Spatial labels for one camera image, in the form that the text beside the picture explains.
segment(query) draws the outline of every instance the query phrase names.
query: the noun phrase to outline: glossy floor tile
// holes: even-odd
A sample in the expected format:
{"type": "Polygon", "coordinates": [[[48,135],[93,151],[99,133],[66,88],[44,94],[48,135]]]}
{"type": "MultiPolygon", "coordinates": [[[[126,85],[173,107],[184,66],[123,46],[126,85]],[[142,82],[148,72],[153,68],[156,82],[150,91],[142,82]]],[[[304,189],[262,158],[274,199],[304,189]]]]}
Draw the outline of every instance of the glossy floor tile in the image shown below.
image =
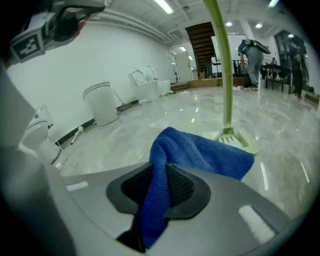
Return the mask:
{"type": "MultiPolygon", "coordinates": [[[[91,126],[70,146],[61,175],[102,172],[146,162],[154,139],[166,127],[202,136],[222,129],[223,89],[165,96],[128,109],[105,126],[91,126]]],[[[320,185],[320,120],[316,108],[271,89],[233,92],[234,128],[245,128],[259,151],[243,182],[291,219],[311,205],[320,185]]],[[[61,153],[58,161],[64,160],[61,153]]]]}

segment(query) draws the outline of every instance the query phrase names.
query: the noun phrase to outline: blue towel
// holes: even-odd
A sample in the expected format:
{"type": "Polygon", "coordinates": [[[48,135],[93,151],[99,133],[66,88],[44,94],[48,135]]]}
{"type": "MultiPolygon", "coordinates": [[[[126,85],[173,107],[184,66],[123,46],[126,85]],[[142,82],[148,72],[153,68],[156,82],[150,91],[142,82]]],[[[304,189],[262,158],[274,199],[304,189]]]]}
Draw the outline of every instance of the blue towel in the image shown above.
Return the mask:
{"type": "Polygon", "coordinates": [[[199,168],[241,180],[254,163],[254,155],[194,134],[164,129],[150,150],[152,179],[140,212],[143,243],[150,248],[165,230],[164,214],[170,206],[166,163],[199,168]]]}

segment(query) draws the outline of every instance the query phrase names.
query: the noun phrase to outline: white toilet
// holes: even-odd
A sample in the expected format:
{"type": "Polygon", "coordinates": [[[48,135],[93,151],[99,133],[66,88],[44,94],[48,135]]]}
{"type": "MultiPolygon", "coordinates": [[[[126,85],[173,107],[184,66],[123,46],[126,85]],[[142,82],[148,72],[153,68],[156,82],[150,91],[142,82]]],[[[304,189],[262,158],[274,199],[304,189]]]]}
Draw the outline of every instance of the white toilet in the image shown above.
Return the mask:
{"type": "Polygon", "coordinates": [[[50,165],[57,159],[60,148],[48,137],[49,125],[52,124],[48,114],[46,106],[36,110],[21,143],[33,150],[43,163],[50,165]]]}
{"type": "Polygon", "coordinates": [[[151,67],[151,66],[147,66],[147,74],[146,74],[146,81],[150,82],[150,81],[158,81],[158,94],[159,96],[161,96],[162,94],[166,94],[168,92],[170,92],[171,90],[171,81],[170,80],[162,80],[159,81],[159,77],[156,73],[156,71],[151,67]]]}
{"type": "Polygon", "coordinates": [[[98,126],[105,126],[119,118],[114,91],[109,82],[90,86],[83,92],[82,98],[93,111],[93,117],[98,126]]]}
{"type": "Polygon", "coordinates": [[[146,81],[144,73],[139,68],[135,68],[128,76],[139,101],[153,102],[159,99],[157,80],[146,81]]]}

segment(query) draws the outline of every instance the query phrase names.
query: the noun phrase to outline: table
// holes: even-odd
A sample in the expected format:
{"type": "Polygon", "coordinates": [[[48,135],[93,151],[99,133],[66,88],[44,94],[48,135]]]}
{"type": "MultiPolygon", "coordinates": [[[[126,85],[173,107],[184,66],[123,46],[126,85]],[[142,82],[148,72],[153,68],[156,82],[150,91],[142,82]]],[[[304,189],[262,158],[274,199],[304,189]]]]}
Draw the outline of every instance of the table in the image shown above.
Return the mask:
{"type": "Polygon", "coordinates": [[[290,83],[285,82],[284,80],[278,80],[278,79],[269,79],[272,81],[272,90],[275,87],[275,82],[281,83],[281,91],[284,91],[284,84],[288,84],[289,85],[289,91],[288,94],[291,93],[291,86],[292,86],[292,70],[291,68],[287,68],[287,67],[283,67],[283,66],[279,66],[276,64],[268,64],[266,66],[264,66],[265,70],[266,70],[266,76],[265,76],[265,88],[268,88],[268,73],[271,73],[271,76],[273,77],[274,73],[279,73],[279,72],[285,72],[286,76],[288,76],[288,74],[290,75],[290,83]]]}

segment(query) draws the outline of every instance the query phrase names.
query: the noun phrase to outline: toilet lid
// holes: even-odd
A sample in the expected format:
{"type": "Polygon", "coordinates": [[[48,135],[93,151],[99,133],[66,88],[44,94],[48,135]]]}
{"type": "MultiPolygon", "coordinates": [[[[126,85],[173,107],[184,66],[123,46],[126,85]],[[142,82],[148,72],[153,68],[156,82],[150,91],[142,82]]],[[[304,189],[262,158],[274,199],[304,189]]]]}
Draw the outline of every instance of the toilet lid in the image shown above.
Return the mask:
{"type": "Polygon", "coordinates": [[[49,122],[44,119],[44,118],[37,118],[37,119],[32,119],[32,121],[29,123],[28,127],[26,129],[29,129],[31,128],[32,126],[35,126],[37,124],[40,124],[40,123],[47,123],[46,126],[48,127],[49,126],[49,122]]]}
{"type": "Polygon", "coordinates": [[[139,68],[135,68],[132,75],[135,81],[135,86],[140,86],[146,83],[144,73],[139,68]]]}
{"type": "Polygon", "coordinates": [[[89,88],[85,89],[83,94],[82,94],[83,100],[85,100],[85,97],[86,97],[87,93],[91,92],[94,89],[103,87],[103,86],[110,86],[110,83],[109,82],[101,82],[101,83],[97,83],[97,84],[92,85],[89,88]]]}

